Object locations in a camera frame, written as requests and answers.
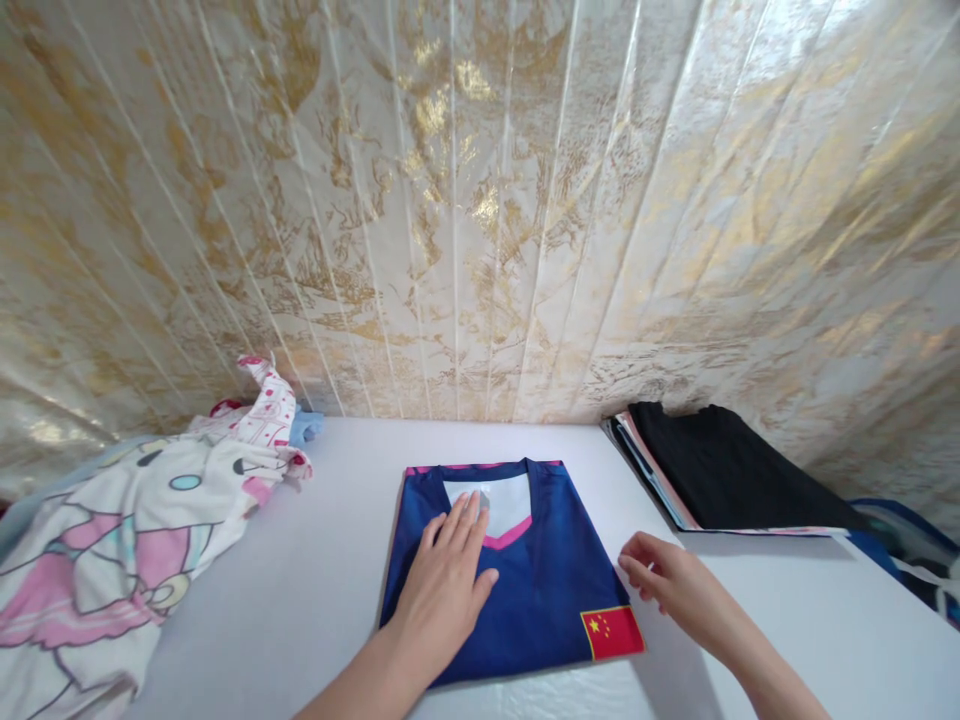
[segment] black folded shirt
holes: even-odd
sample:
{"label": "black folded shirt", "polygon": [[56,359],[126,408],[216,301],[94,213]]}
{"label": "black folded shirt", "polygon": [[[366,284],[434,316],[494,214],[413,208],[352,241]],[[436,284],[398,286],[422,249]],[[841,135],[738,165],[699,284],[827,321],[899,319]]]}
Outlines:
{"label": "black folded shirt", "polygon": [[630,414],[705,529],[867,529],[860,513],[770,447],[735,412],[710,405],[694,415],[668,417],[660,403],[640,402]]}

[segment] navy blue shirt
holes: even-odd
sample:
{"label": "navy blue shirt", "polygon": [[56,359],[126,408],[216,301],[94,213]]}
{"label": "navy blue shirt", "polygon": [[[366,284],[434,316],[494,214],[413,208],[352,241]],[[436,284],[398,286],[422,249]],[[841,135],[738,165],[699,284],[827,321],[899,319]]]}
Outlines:
{"label": "navy blue shirt", "polygon": [[478,573],[497,568],[500,578],[473,634],[434,686],[643,649],[626,590],[563,463],[526,458],[494,466],[407,469],[380,626],[396,611],[424,527],[450,511],[444,482],[495,482],[524,474],[530,520],[506,546],[493,541],[481,550]]}

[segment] stack of folded clothes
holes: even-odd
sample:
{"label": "stack of folded clothes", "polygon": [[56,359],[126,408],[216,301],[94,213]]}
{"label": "stack of folded clothes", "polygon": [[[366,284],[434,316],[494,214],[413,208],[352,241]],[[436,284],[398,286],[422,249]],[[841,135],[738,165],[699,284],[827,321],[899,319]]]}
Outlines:
{"label": "stack of folded clothes", "polygon": [[603,429],[678,530],[824,535],[863,517],[726,408],[669,417],[639,402]]}

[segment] forearm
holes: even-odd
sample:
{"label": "forearm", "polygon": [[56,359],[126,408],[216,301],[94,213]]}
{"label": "forearm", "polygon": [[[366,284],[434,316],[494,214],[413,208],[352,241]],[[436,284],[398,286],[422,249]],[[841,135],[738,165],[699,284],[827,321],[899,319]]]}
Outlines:
{"label": "forearm", "polygon": [[766,639],[729,667],[760,720],[830,720],[820,701]]}
{"label": "forearm", "polygon": [[415,671],[404,666],[394,638],[384,628],[294,720],[401,720],[427,687]]}

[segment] light blue fabric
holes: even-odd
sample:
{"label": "light blue fabric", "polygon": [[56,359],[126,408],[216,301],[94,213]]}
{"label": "light blue fabric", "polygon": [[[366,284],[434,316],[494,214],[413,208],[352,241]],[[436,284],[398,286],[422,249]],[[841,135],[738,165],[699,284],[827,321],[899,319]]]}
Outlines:
{"label": "light blue fabric", "polygon": [[124,440],[122,443],[107,448],[97,455],[97,457],[83,463],[72,473],[60,478],[52,485],[46,485],[43,489],[33,493],[33,495],[27,495],[27,497],[14,503],[10,509],[7,510],[3,519],[0,519],[0,563],[7,559],[7,555],[17,546],[20,538],[30,529],[30,524],[33,522],[37,511],[40,510],[40,505],[43,503],[45,497],[56,491],[64,490],[71,485],[76,485],[81,480],[86,480],[96,472],[97,468],[100,467],[105,460],[113,457],[117,453],[129,450],[141,443],[156,440],[158,437],[160,436],[141,435],[140,437],[131,438],[130,440]]}
{"label": "light blue fabric", "polygon": [[293,425],[290,427],[290,444],[300,450],[307,447],[323,430],[323,413],[305,411],[297,403],[297,414],[293,416]]}

